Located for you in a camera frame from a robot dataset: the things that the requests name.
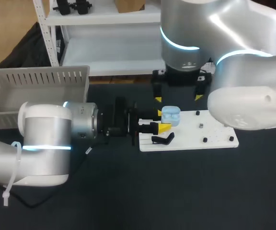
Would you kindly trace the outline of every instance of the wooden floor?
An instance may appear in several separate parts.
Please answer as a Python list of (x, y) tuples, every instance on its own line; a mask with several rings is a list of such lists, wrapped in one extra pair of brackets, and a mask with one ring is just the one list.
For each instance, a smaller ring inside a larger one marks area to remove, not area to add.
[[(48, 9), (49, 0), (43, 0), (43, 3)], [(36, 21), (32, 0), (0, 0), (0, 62)]]

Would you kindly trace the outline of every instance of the black cable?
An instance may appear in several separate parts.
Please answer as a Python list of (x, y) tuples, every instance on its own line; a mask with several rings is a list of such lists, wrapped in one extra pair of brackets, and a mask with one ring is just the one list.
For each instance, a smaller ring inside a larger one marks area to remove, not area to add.
[[(96, 146), (101, 145), (101, 144), (108, 144), (108, 142), (106, 141), (106, 142), (95, 143), (95, 144), (91, 145), (91, 148), (94, 149)], [(33, 208), (39, 207), (40, 205), (44, 204), (46, 201), (48, 201), (49, 199), (51, 199), (53, 196), (55, 196), (58, 192), (60, 192), (63, 189), (63, 187), (65, 187), (69, 183), (69, 181), (71, 180), (71, 178), (74, 177), (74, 175), (80, 169), (81, 165), (85, 162), (86, 157), (87, 157), (87, 155), (85, 154), (84, 157), (83, 157), (83, 159), (80, 161), (79, 165), (73, 171), (73, 173), (71, 173), (71, 175), (69, 175), (69, 179), (61, 187), (57, 188), (55, 191), (53, 191), (49, 196), (47, 196), (42, 201), (31, 205), (31, 204), (27, 203), (22, 197), (20, 197), (15, 192), (10, 191), (9, 192), (10, 196), (12, 196), (13, 198), (17, 199), (22, 205), (24, 205), (27, 208), (33, 209)], [(3, 187), (2, 185), (0, 185), (0, 190), (2, 190), (4, 192), (6, 190), (6, 188)]]

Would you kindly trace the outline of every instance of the cardboard box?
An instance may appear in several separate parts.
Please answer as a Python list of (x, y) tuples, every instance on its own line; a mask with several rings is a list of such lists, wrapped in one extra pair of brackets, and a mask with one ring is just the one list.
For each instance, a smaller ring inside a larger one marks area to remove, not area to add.
[(146, 0), (115, 0), (119, 13), (128, 13), (144, 10)]

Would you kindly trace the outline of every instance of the white cable tie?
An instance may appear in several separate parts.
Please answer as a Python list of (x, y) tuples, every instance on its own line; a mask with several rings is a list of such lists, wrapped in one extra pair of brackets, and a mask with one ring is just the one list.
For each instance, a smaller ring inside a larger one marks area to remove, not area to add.
[(16, 156), (14, 168), (12, 170), (12, 174), (11, 174), (12, 176), (10, 177), (10, 180), (8, 182), (6, 190), (3, 192), (3, 195), (2, 195), (2, 197), (4, 198), (4, 206), (8, 206), (8, 198), (10, 196), (10, 190), (11, 190), (13, 182), (14, 182), (16, 176), (17, 176), (18, 168), (19, 168), (20, 163), (21, 163), (21, 153), (22, 153), (21, 143), (17, 142), (17, 141), (14, 141), (11, 145), (12, 146), (17, 146), (17, 156)]
[(88, 155), (88, 153), (90, 153), (91, 150), (92, 150), (92, 148), (89, 147), (89, 148), (87, 149), (87, 151), (86, 151), (86, 155)]

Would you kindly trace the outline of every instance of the black bracket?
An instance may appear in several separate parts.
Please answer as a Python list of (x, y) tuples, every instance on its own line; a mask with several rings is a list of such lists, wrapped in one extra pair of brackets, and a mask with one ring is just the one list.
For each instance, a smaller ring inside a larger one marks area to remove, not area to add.
[(152, 136), (151, 139), (152, 139), (153, 144), (169, 145), (171, 143), (171, 141), (174, 139), (174, 133), (170, 133), (170, 135), (167, 138)]

